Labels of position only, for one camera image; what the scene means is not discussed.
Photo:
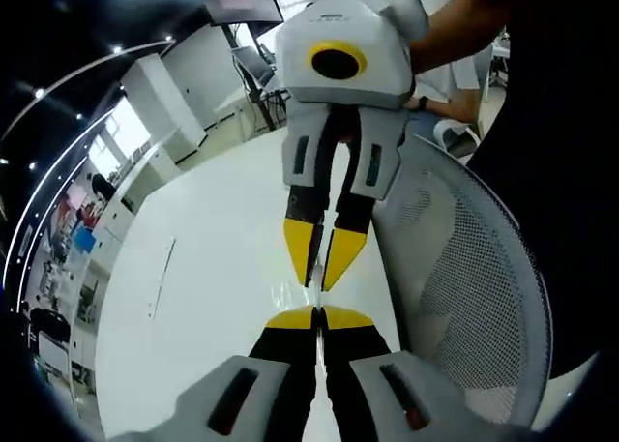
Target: desk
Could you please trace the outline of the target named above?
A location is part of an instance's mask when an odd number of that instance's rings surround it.
[[[97,394],[108,438],[169,418],[189,386],[228,357],[248,354],[271,317],[312,300],[296,281],[283,237],[285,134],[285,128],[264,134],[203,163],[153,193],[137,214],[116,260],[98,331]],[[339,147],[333,205],[346,155]],[[334,214],[328,217],[327,230]],[[328,238],[326,232],[323,250]],[[321,301],[368,314],[391,349],[399,350],[373,231]],[[311,440],[338,433],[325,400],[312,406],[312,412],[321,408],[320,415],[310,414]]]

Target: computer screen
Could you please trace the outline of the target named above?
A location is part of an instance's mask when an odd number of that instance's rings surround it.
[[[214,24],[282,22],[276,0],[204,0]]]
[[[232,55],[251,74],[251,77],[256,80],[259,87],[264,87],[275,75],[269,64],[258,55],[258,52],[253,47],[233,48]]]

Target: white shirt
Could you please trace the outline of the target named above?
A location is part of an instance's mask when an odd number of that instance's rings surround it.
[[[417,86],[414,97],[427,96],[438,102],[452,98],[456,89],[481,91],[480,79],[474,57],[466,57],[415,76]]]

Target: black circular lens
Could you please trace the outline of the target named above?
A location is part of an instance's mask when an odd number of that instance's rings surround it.
[[[322,50],[311,57],[313,68],[329,79],[350,79],[359,72],[359,63],[341,50]]]

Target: white mesh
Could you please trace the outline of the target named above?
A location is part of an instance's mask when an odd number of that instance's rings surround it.
[[[494,195],[419,138],[374,225],[405,348],[434,362],[494,422],[530,425],[551,349],[542,281]]]

